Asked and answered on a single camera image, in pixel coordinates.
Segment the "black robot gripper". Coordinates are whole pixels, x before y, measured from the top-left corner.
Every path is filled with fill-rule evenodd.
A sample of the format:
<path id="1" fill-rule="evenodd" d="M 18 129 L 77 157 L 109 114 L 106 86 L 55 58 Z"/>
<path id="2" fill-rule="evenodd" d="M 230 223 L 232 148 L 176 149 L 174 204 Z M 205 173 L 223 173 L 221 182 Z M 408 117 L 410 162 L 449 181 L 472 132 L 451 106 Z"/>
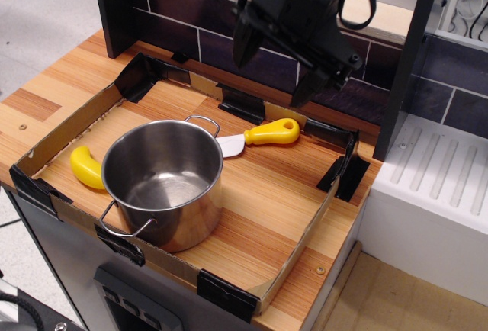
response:
<path id="1" fill-rule="evenodd" d="M 361 58 L 337 24 L 342 0 L 237 0 L 233 62 L 244 67 L 264 40 L 292 56 L 308 72 L 300 78 L 290 106 L 301 108 L 326 87 L 341 89 Z"/>

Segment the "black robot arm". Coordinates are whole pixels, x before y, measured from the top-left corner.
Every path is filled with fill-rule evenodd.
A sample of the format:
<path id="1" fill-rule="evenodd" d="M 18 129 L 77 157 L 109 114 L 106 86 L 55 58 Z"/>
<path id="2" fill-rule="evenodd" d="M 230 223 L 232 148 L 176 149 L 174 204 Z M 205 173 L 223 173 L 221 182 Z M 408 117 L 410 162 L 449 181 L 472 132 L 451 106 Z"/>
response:
<path id="1" fill-rule="evenodd" d="M 233 62 L 241 68 L 269 40 L 305 66 L 290 105 L 301 108 L 328 89 L 341 90 L 361 57 L 339 28 L 366 28 L 370 21 L 347 21 L 342 12 L 345 0 L 237 0 L 233 9 Z M 374 15 L 377 1 L 369 0 Z"/>

